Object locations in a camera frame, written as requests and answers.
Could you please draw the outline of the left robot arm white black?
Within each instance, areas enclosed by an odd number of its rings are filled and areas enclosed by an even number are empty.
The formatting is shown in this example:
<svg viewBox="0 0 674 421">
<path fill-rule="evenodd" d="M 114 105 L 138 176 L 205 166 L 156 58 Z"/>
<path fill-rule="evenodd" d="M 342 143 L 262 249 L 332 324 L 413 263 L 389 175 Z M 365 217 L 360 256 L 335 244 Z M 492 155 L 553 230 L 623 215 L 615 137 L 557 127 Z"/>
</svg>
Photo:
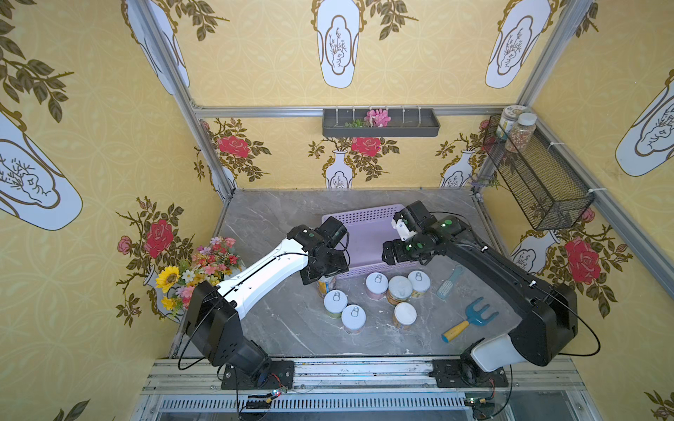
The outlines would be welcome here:
<svg viewBox="0 0 674 421">
<path fill-rule="evenodd" d="M 334 217 L 317 228 L 296 226 L 271 252 L 238 275 L 215 286 L 200 282 L 184 314 L 183 333 L 212 366 L 230 365 L 255 385 L 264 384 L 271 373 L 270 356 L 245 338 L 242 319 L 296 273 L 305 285 L 346 273 L 347 252 L 338 245 L 348 235 Z"/>
</svg>

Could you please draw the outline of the yellow peach can white lid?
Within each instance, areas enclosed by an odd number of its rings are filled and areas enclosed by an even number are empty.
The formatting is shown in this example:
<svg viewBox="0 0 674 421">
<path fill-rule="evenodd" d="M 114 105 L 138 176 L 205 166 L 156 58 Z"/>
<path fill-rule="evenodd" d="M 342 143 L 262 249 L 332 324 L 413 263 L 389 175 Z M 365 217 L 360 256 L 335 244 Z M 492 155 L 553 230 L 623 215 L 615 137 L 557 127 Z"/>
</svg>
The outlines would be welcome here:
<svg viewBox="0 0 674 421">
<path fill-rule="evenodd" d="M 406 303 L 413 291 L 412 283 L 406 276 L 395 275 L 389 280 L 386 298 L 391 305 L 396 306 Z"/>
</svg>

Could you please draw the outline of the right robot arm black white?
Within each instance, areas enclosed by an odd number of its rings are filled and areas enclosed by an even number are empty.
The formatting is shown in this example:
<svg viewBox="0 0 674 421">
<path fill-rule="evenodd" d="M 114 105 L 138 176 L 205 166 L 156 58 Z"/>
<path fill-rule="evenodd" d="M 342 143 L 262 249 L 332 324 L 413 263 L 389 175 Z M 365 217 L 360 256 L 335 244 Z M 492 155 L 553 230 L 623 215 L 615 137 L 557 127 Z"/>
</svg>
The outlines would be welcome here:
<svg viewBox="0 0 674 421">
<path fill-rule="evenodd" d="M 570 287 L 546 282 L 518 267 L 490 247 L 459 214 L 432 212 L 416 201 L 394 214 L 391 227 L 398 237 L 384 242 L 384 263 L 426 265 L 435 257 L 447 257 L 470 270 L 520 317 L 509 332 L 480 340 L 463 353 L 465 365 L 477 373 L 521 362 L 545 367 L 565 353 L 585 323 Z"/>
</svg>

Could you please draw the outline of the tall colourful mixed-food can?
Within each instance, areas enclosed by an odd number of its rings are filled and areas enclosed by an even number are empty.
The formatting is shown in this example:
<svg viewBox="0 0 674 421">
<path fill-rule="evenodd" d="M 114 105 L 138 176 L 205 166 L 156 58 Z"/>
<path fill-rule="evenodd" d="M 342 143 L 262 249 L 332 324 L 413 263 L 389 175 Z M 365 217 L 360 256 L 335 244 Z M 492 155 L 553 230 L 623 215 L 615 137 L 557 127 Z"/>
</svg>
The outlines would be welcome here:
<svg viewBox="0 0 674 421">
<path fill-rule="evenodd" d="M 317 281 L 319 295 L 324 298 L 329 292 L 335 290 L 336 287 L 336 277 L 333 276 L 323 276 Z"/>
</svg>

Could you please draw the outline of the orange can plain white lid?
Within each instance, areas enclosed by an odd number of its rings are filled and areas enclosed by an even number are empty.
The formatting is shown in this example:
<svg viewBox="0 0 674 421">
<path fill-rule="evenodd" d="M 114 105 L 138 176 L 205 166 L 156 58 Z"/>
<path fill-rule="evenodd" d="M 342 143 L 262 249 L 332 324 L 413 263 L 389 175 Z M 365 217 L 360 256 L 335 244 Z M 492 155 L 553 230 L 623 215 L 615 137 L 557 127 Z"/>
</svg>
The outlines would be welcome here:
<svg viewBox="0 0 674 421">
<path fill-rule="evenodd" d="M 418 312 L 410 303 L 398 303 L 393 312 L 393 324 L 398 329 L 409 329 L 416 322 Z"/>
</svg>

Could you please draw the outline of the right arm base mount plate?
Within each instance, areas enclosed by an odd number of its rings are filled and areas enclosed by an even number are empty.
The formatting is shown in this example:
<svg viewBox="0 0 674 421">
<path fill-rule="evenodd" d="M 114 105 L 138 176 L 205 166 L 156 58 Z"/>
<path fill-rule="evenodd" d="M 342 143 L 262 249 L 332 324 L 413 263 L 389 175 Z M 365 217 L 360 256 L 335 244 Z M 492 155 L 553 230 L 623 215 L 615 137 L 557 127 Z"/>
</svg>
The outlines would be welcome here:
<svg viewBox="0 0 674 421">
<path fill-rule="evenodd" d="M 434 360 L 428 376 L 438 388 L 507 388 L 510 385 L 503 368 L 484 372 L 476 364 L 458 359 Z"/>
</svg>

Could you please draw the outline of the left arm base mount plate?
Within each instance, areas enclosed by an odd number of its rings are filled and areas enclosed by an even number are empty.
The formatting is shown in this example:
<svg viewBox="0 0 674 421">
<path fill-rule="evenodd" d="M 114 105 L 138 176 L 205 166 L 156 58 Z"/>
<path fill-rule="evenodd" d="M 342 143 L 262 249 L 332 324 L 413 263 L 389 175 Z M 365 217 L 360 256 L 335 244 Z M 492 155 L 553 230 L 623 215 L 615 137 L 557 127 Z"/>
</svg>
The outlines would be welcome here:
<svg viewBox="0 0 674 421">
<path fill-rule="evenodd" d="M 291 360 L 271 360 L 253 375 L 241 368 L 226 364 L 221 379 L 223 390 L 272 390 L 290 389 L 293 386 L 295 362 Z"/>
</svg>

